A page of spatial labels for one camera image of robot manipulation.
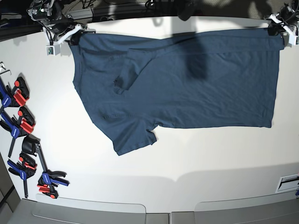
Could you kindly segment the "grey right chair back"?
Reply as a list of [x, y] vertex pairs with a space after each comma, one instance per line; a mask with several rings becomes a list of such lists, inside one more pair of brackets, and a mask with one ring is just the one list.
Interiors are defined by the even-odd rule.
[[194, 211], [172, 212], [171, 224], [297, 224], [299, 200], [294, 192], [201, 202]]

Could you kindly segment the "white slotted label plate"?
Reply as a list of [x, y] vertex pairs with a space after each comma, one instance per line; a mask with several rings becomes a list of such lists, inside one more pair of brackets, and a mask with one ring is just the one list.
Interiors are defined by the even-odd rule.
[[282, 176], [279, 179], [275, 193], [294, 191], [299, 188], [299, 174]]

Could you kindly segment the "top blue red bar clamp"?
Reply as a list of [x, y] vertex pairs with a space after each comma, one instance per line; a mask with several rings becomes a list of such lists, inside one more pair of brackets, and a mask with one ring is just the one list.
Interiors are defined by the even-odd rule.
[[21, 107], [26, 104], [29, 99], [29, 89], [23, 77], [19, 76], [14, 82], [14, 87], [4, 86], [2, 80], [0, 80], [0, 99], [2, 113], [7, 107]]

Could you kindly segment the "bottom blue red bar clamp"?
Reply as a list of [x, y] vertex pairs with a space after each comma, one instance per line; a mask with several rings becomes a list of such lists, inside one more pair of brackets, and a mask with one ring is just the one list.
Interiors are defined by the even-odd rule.
[[51, 171], [47, 168], [40, 143], [36, 143], [36, 152], [43, 168], [42, 175], [38, 180], [37, 185], [39, 192], [51, 197], [52, 199], [57, 199], [58, 192], [56, 188], [59, 185], [69, 185], [69, 181], [64, 179], [66, 177], [66, 173], [62, 171]]

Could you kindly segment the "metal hex key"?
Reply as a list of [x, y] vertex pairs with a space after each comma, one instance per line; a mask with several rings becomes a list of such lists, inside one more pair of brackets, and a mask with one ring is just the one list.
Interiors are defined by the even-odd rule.
[[11, 70], [7, 69], [5, 67], [5, 64], [3, 62], [0, 62], [0, 75], [6, 74], [6, 73], [9, 74], [9, 75], [11, 75]]

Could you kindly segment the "blue red bar clamp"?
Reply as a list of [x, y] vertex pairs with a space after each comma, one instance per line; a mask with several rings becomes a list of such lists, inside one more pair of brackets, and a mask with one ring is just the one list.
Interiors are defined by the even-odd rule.
[[29, 89], [23, 77], [19, 76], [14, 82], [14, 87], [4, 86], [2, 80], [0, 80], [0, 99], [2, 113], [7, 107], [21, 107], [26, 104], [29, 99]]
[[37, 185], [39, 192], [51, 197], [52, 199], [57, 199], [58, 192], [56, 188], [59, 185], [69, 185], [69, 181], [64, 179], [66, 177], [66, 173], [62, 171], [51, 171], [47, 168], [40, 143], [36, 143], [36, 152], [43, 168], [42, 175], [38, 180]]
[[14, 117], [9, 117], [5, 111], [3, 111], [0, 115], [2, 118], [2, 120], [0, 121], [0, 126], [6, 131], [10, 132], [12, 136], [12, 142], [8, 152], [8, 157], [10, 158], [16, 139], [19, 137], [27, 136], [33, 132], [35, 119], [31, 112], [25, 106], [19, 108], [19, 118], [17, 120]]
[[36, 173], [37, 164], [35, 160], [28, 154], [21, 152], [19, 155], [19, 162], [14, 163], [13, 161], [8, 160], [7, 163], [9, 165], [8, 171], [11, 174], [19, 176], [23, 180], [24, 196], [25, 198], [28, 198], [27, 179]]

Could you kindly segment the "grey chair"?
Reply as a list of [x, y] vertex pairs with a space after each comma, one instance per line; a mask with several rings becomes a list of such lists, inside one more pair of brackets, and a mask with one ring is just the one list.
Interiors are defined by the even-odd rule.
[[171, 224], [297, 224], [299, 200], [294, 192], [201, 202], [194, 211], [172, 212]]
[[85, 210], [22, 199], [9, 224], [168, 224], [168, 214]]

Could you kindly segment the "dark blue T-shirt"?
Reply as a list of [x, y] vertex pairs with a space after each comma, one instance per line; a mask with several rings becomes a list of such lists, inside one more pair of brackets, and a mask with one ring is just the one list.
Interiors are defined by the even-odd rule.
[[166, 39], [84, 33], [70, 47], [91, 121], [123, 155], [153, 130], [272, 125], [282, 36], [264, 28]]

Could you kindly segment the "grey left chair back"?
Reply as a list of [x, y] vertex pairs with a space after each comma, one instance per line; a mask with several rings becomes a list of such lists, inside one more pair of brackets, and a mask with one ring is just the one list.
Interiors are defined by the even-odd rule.
[[9, 224], [168, 224], [168, 214], [85, 210], [22, 199]]

